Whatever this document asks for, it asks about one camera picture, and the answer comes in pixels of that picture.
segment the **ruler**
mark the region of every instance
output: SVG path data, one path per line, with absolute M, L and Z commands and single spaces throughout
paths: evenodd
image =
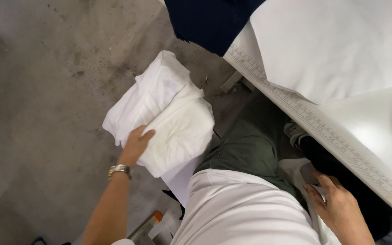
M 234 41 L 224 59 L 392 207 L 392 172 L 349 131 L 293 92 L 270 85 L 262 58 Z

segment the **leg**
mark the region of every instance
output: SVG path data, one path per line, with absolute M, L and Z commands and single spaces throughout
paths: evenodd
M 298 198 L 286 180 L 276 176 L 278 149 L 286 114 L 255 90 L 221 143 L 211 149 L 195 173 L 205 169 L 252 174 Z
M 303 137 L 300 140 L 300 148 L 316 170 L 335 176 L 353 194 L 375 241 L 388 234 L 390 207 L 378 195 L 312 137 Z

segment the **wrist watch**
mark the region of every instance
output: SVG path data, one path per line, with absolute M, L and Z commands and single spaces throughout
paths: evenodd
M 131 175 L 129 174 L 130 167 L 123 164 L 118 164 L 116 166 L 112 166 L 108 171 L 108 179 L 111 180 L 114 172 L 124 172 L 128 175 L 129 180 L 131 180 Z

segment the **measuring ruler markings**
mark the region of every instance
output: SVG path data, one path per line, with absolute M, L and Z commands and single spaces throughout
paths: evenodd
M 263 65 L 258 64 L 238 45 L 232 44 L 224 58 L 229 60 L 230 64 L 259 90 L 265 90 L 264 94 L 273 102 L 281 104 L 283 109 L 287 109 L 287 113 L 293 120 L 296 122 L 300 120 L 299 123 L 302 127 L 308 132 L 313 131 L 314 136 L 318 136 L 318 140 L 326 143 L 332 149 L 335 157 L 349 163 L 350 167 L 355 170 L 354 172 L 362 176 L 363 181 L 371 184 L 381 198 L 389 201 L 392 205 L 392 180 L 365 155 L 374 158 L 374 162 L 380 161 L 376 156 L 372 153 L 361 153 L 361 150 L 355 148 L 353 143 L 348 142 L 337 132 L 336 126 L 331 125 L 328 119 L 324 119 L 325 116 L 319 115 L 309 108 L 310 102 L 299 97 L 296 93 L 271 86 L 267 81 Z

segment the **olive green pants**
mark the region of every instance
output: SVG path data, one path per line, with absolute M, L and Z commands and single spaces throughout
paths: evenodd
M 278 146 L 286 118 L 281 109 L 256 89 L 220 144 L 210 150 L 195 173 L 209 168 L 247 173 L 295 198 L 301 197 L 296 188 L 276 176 Z

